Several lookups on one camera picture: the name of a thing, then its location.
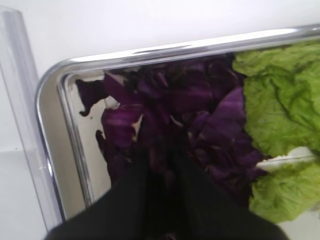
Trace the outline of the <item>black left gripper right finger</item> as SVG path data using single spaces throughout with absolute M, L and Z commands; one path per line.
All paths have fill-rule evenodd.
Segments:
M 177 176 L 181 240 L 286 240 L 274 223 L 238 206 L 182 150 L 172 154 Z

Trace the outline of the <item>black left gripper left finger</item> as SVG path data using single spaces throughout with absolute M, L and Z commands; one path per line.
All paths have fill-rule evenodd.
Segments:
M 173 240 L 168 189 L 174 175 L 156 144 L 96 203 L 52 229 L 47 240 Z

